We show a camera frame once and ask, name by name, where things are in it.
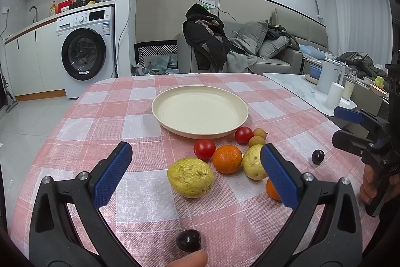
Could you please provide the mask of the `right hand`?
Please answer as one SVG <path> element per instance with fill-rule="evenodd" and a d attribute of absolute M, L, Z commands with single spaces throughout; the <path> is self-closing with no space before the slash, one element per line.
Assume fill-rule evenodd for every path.
<path fill-rule="evenodd" d="M 374 186 L 375 173 L 370 165 L 364 166 L 363 183 L 360 186 L 361 198 L 364 203 L 370 203 L 376 197 L 378 191 Z M 391 198 L 395 198 L 400 194 L 400 177 L 399 174 L 390 177 L 390 185 L 392 186 Z"/>

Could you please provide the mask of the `left hand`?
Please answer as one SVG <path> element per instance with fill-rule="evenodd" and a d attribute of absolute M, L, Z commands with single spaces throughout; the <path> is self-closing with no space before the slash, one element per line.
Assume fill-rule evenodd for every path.
<path fill-rule="evenodd" d="M 206 267 L 207 262 L 207 252 L 204 250 L 199 250 L 170 262 L 167 267 Z"/>

